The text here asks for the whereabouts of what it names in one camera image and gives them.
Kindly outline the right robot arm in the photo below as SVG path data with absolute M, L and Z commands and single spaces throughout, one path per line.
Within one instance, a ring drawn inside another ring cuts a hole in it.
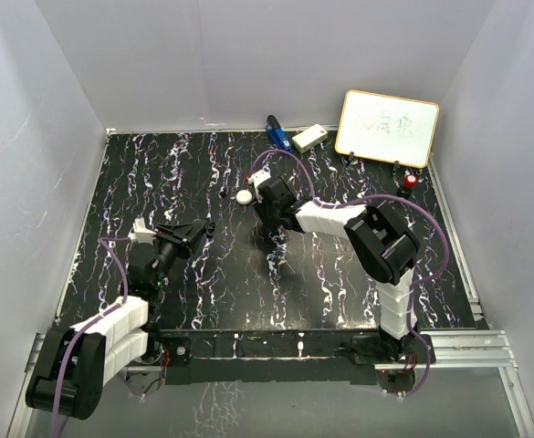
M 255 211 L 267 228 L 346 239 L 365 273 L 375 281 L 381 312 L 379 335 L 353 351 L 394 362 L 411 355 L 417 322 L 411 284 L 420 242 L 392 207 L 384 203 L 325 207 L 316 199 L 298 198 L 282 178 L 265 171 L 252 174 L 248 183 L 255 192 Z

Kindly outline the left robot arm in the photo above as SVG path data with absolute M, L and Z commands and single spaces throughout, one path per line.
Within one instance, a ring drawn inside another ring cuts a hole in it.
M 123 239 L 129 246 L 126 263 L 112 248 L 116 239 L 101 237 L 99 243 L 120 270 L 120 294 L 94 316 L 47 332 L 26 388 L 26 406 L 85 420 L 104 386 L 131 361 L 157 361 L 163 343 L 150 327 L 153 301 L 175 262 L 192 257 L 214 230 L 208 219 L 150 229 L 137 218 Z

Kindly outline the white earbud charging case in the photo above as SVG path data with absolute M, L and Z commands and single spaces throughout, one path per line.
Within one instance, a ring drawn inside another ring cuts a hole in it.
M 240 205 L 249 205 L 253 202 L 253 194 L 248 190 L 240 190 L 236 193 L 236 201 Z

